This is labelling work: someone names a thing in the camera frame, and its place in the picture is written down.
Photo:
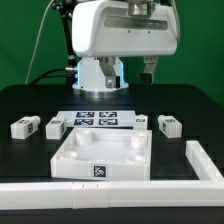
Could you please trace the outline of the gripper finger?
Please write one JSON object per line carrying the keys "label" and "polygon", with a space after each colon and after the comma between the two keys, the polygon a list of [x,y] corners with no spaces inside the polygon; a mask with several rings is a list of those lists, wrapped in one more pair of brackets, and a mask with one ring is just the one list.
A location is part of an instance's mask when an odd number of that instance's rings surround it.
{"label": "gripper finger", "polygon": [[158,57],[157,56],[146,56],[144,58],[145,68],[141,73],[141,83],[142,84],[152,84],[154,81],[154,73],[157,66]]}
{"label": "gripper finger", "polygon": [[114,65],[116,59],[114,57],[100,57],[99,66],[105,76],[105,86],[107,88],[119,88],[120,77],[116,75]]}

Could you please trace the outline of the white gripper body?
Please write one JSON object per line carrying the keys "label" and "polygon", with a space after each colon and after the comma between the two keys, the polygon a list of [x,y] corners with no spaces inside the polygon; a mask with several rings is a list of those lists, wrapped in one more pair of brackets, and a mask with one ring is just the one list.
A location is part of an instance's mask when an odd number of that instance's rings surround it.
{"label": "white gripper body", "polygon": [[79,3],[72,17],[72,46],[79,57],[173,55],[178,30],[174,9],[156,4],[152,15],[130,16],[123,1]]}

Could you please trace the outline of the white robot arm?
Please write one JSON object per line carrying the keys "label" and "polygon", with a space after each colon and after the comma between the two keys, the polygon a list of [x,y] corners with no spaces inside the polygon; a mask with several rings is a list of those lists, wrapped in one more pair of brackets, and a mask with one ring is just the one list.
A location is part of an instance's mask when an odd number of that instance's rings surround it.
{"label": "white robot arm", "polygon": [[180,39],[175,4],[156,0],[90,0],[75,6],[72,47],[81,58],[74,92],[107,98],[124,92],[123,57],[142,57],[152,76],[160,56],[172,55]]}

